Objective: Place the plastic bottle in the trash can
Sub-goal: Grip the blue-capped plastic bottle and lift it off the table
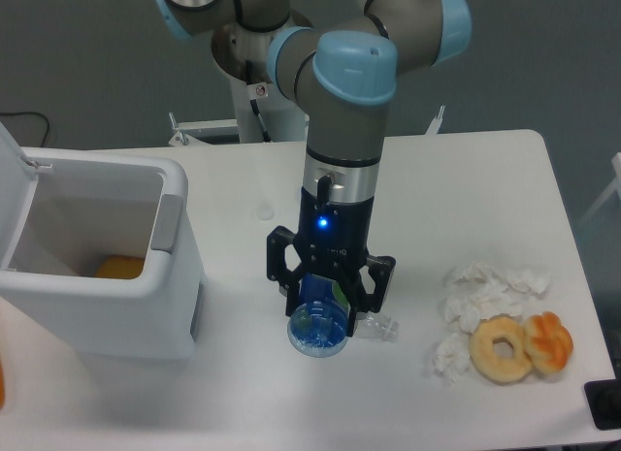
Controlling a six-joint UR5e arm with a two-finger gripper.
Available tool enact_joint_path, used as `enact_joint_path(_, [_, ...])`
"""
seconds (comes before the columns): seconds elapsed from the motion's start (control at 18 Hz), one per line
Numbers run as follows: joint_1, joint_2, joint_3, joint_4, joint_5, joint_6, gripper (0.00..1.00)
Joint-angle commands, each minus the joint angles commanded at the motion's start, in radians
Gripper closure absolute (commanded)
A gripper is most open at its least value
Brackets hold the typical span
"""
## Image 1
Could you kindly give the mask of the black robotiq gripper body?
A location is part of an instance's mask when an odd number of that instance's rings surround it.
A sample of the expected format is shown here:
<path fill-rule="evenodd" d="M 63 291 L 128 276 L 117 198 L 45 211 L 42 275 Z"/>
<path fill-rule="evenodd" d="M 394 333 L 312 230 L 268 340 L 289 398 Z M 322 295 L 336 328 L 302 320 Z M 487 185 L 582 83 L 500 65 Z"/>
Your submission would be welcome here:
<path fill-rule="evenodd" d="M 374 198 L 355 204 L 327 203 L 322 208 L 301 189 L 298 232 L 294 248 L 308 273 L 353 279 L 366 264 Z"/>

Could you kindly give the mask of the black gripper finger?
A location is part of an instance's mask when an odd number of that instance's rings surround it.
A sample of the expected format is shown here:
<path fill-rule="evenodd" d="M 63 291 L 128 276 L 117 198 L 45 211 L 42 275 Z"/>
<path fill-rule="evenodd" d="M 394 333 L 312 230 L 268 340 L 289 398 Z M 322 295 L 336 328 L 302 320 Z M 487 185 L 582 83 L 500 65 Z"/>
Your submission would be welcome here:
<path fill-rule="evenodd" d="M 396 259 L 392 256 L 367 256 L 364 268 L 368 270 L 373 282 L 371 293 L 365 289 L 360 269 L 349 264 L 342 268 L 342 291 L 349 305 L 346 328 L 348 336 L 354 335 L 359 313 L 380 312 L 395 267 Z"/>
<path fill-rule="evenodd" d="M 286 263 L 286 248 L 294 244 L 296 235 L 283 226 L 277 226 L 267 237 L 266 275 L 276 281 L 286 297 L 285 315 L 291 316 L 300 303 L 301 281 L 308 269 L 303 260 L 294 270 Z"/>

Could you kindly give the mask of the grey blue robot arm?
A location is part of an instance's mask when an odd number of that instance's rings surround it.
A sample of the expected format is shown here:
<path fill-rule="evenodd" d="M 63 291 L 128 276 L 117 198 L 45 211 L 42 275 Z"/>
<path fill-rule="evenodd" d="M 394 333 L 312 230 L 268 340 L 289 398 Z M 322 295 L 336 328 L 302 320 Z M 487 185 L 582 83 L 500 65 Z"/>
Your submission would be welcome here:
<path fill-rule="evenodd" d="M 306 276 L 338 284 L 352 336 L 361 314 L 381 309 L 396 264 L 372 255 L 367 239 L 397 78 L 467 48 L 467 1 L 362 0 L 360 18 L 326 31 L 297 25 L 290 0 L 155 1 L 180 37 L 235 30 L 245 79 L 271 84 L 308 117 L 298 228 L 268 236 L 267 276 L 288 317 L 335 307 L 301 291 Z"/>

